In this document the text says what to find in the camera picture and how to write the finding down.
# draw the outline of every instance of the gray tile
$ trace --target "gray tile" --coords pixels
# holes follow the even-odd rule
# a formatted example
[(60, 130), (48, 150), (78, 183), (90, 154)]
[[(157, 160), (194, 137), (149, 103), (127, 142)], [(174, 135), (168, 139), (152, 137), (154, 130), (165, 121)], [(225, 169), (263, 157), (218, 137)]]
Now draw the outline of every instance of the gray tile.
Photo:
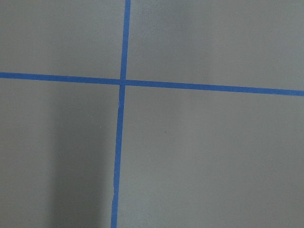
[(0, 71), (119, 78), (123, 0), (0, 3)]
[(0, 79), (0, 227), (108, 228), (118, 87)]
[(304, 2), (133, 0), (128, 78), (304, 88)]
[(118, 227), (302, 228), (304, 99), (128, 87)]

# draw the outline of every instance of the blue line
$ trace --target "blue line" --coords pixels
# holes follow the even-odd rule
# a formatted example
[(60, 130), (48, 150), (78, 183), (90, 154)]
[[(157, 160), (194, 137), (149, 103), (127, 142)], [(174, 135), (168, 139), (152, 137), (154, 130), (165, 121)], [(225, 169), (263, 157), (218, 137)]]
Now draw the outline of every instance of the blue line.
[(125, 82), (126, 82), (126, 74), (127, 74), (130, 10), (131, 10), (131, 0), (125, 0), (124, 19), (123, 19), (124, 22), (123, 48), (122, 48), (121, 68), (120, 68), (119, 106), (118, 106), (117, 129), (116, 129), (116, 148), (115, 148), (114, 180), (113, 180), (114, 195), (112, 200), (111, 228), (117, 228), (120, 161), (121, 161), (121, 153), (122, 153), (123, 124), (124, 124), (124, 118), (123, 118), (124, 96), (125, 96)]
[(303, 90), (270, 89), (270, 88), (242, 87), (242, 86), (229, 86), (229, 85), (219, 86), (219, 85), (204, 85), (204, 84), (175, 83), (175, 82), (153, 82), (153, 81), (138, 81), (138, 80), (126, 80), (126, 85), (158, 87), (158, 88), (224, 91), (224, 92), (236, 92), (236, 93), (304, 96)]
[(97, 77), (57, 76), (57, 75), (36, 75), (36, 74), (4, 73), (4, 72), (0, 72), (0, 78), (28, 79), (28, 80), (54, 81), (54, 82), (108, 84), (108, 85), (119, 85), (120, 84), (120, 79), (97, 78)]

